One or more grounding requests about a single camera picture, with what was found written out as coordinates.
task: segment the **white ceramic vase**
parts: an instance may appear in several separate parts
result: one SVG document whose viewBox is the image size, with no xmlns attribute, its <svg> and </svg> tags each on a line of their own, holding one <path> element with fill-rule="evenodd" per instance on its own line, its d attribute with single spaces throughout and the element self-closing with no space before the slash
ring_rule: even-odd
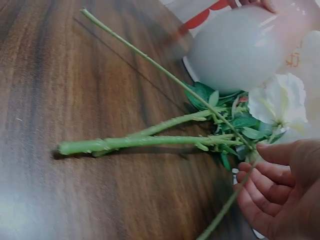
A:
<svg viewBox="0 0 320 240">
<path fill-rule="evenodd" d="M 249 91 L 272 76 L 308 32 L 318 29 L 315 0 L 291 0 L 280 14 L 250 4 L 208 22 L 183 62 L 194 81 L 221 95 Z"/>
</svg>

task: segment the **red pattern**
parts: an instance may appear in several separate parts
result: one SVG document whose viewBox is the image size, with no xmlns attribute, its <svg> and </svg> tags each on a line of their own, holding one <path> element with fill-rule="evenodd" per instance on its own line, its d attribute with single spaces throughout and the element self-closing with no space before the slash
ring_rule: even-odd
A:
<svg viewBox="0 0 320 240">
<path fill-rule="evenodd" d="M 210 10 L 217 11 L 217 10 L 224 9 L 228 6 L 229 6 L 229 4 L 228 4 L 227 0 L 219 0 L 218 2 L 216 2 L 215 4 L 213 4 L 212 6 L 207 8 L 206 10 L 199 13 L 197 16 L 191 18 L 184 25 L 188 29 L 195 29 L 196 27 L 198 27 L 202 23 L 204 23 L 205 20 L 207 20 L 209 14 L 210 14 Z"/>
</svg>

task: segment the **wood grain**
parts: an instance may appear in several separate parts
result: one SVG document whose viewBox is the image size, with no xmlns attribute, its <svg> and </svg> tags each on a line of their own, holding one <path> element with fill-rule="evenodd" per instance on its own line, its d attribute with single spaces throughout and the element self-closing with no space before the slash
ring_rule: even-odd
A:
<svg viewBox="0 0 320 240">
<path fill-rule="evenodd" d="M 0 239 L 194 240 L 231 175 L 188 146 L 54 159 L 61 141 L 121 137 L 187 112 L 183 91 L 102 22 L 191 83 L 191 38 L 157 0 L 0 0 Z M 186 124 L 168 135 L 206 134 Z M 235 206 L 212 236 L 255 239 Z"/>
</svg>

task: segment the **green leaf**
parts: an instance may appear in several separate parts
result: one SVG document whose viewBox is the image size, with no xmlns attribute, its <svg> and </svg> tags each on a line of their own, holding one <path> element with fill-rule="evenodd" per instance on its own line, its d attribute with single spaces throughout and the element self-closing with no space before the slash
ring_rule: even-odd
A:
<svg viewBox="0 0 320 240">
<path fill-rule="evenodd" d="M 227 104 L 227 103 L 233 103 L 234 100 L 235 100 L 235 99 L 232 98 L 232 97 L 231 97 L 231 98 L 222 99 L 222 100 L 220 99 L 219 102 L 218 102 L 218 104 L 217 104 L 217 106 L 220 107 L 220 106 L 222 106 L 222 105 L 224 105 L 224 104 Z"/>
<path fill-rule="evenodd" d="M 209 101 L 210 95 L 214 92 L 214 90 L 201 82 L 195 82 L 194 86 L 191 86 L 187 83 L 184 83 L 187 87 L 189 87 L 192 91 L 198 94 L 203 100 L 206 102 Z M 185 95 L 189 99 L 190 103 L 199 111 L 206 110 L 206 106 L 204 106 L 198 99 L 192 96 L 188 91 L 184 90 Z"/>
<path fill-rule="evenodd" d="M 232 94 L 229 94 L 229 95 L 227 95 L 227 96 L 222 96 L 222 97 L 220 97 L 220 99 L 222 100 L 222 99 L 229 99 L 229 98 L 232 98 L 232 97 L 237 97 L 239 94 L 241 94 L 241 93 L 243 93 L 243 91 L 237 91 L 237 92 L 235 92 L 235 93 L 232 93 Z"/>
<path fill-rule="evenodd" d="M 261 121 L 257 130 L 264 133 L 266 136 L 270 136 L 272 135 L 273 128 L 274 127 L 271 124 L 267 124 Z"/>
<path fill-rule="evenodd" d="M 252 127 L 259 123 L 259 120 L 255 119 L 253 116 L 240 116 L 232 120 L 231 125 L 235 128 Z M 221 126 L 222 131 L 229 129 L 227 125 Z"/>
<path fill-rule="evenodd" d="M 227 145 L 221 145 L 220 148 L 223 151 L 228 152 L 229 154 L 233 154 L 233 155 L 236 155 L 237 157 L 239 157 L 238 153 L 235 150 L 233 150 L 231 147 L 227 146 Z"/>
<path fill-rule="evenodd" d="M 246 126 L 243 128 L 242 134 L 249 139 L 262 139 L 266 136 L 264 132 L 257 131 L 253 128 L 249 128 Z"/>
<path fill-rule="evenodd" d="M 280 138 L 282 138 L 283 135 L 285 135 L 285 134 L 286 134 L 286 131 L 284 131 L 284 132 L 276 135 L 276 136 L 274 137 L 274 139 L 270 142 L 270 144 L 274 144 L 276 141 L 278 141 Z"/>
<path fill-rule="evenodd" d="M 218 102 L 219 102 L 219 91 L 214 91 L 210 95 L 208 103 L 211 107 L 214 108 L 215 106 L 217 106 Z"/>
<path fill-rule="evenodd" d="M 205 145 L 203 145 L 202 143 L 196 143 L 195 144 L 195 146 L 198 148 L 198 149 L 200 149 L 200 150 L 202 150 L 202 151 L 205 151 L 205 152 L 208 152 L 209 151 L 209 148 L 207 147 L 207 146 L 205 146 Z"/>
<path fill-rule="evenodd" d="M 230 166 L 230 163 L 229 163 L 227 154 L 221 153 L 221 160 L 222 160 L 223 166 L 224 166 L 228 171 L 231 171 L 231 166 Z"/>
</svg>

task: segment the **white petal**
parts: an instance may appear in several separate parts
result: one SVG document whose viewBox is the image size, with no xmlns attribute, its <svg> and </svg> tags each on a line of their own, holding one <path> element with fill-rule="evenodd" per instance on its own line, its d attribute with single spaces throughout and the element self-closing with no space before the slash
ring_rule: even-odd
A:
<svg viewBox="0 0 320 240">
<path fill-rule="evenodd" d="M 266 124 L 273 124 L 275 120 L 274 106 L 268 102 L 263 87 L 256 87 L 248 94 L 248 108 L 250 114 Z"/>
</svg>

